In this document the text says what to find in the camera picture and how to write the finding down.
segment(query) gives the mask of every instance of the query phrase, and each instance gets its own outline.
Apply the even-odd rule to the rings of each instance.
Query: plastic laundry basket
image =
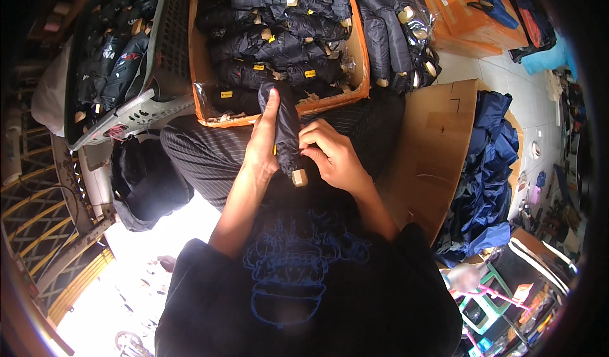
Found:
[[[194,103],[188,64],[189,0],[159,0],[150,32],[148,51],[135,80],[143,80],[138,96],[114,108],[83,133],[84,122],[74,123],[77,69],[89,13],[103,0],[88,0],[74,29],[68,64],[65,101],[66,143],[71,150],[111,139],[110,134],[137,131]]]

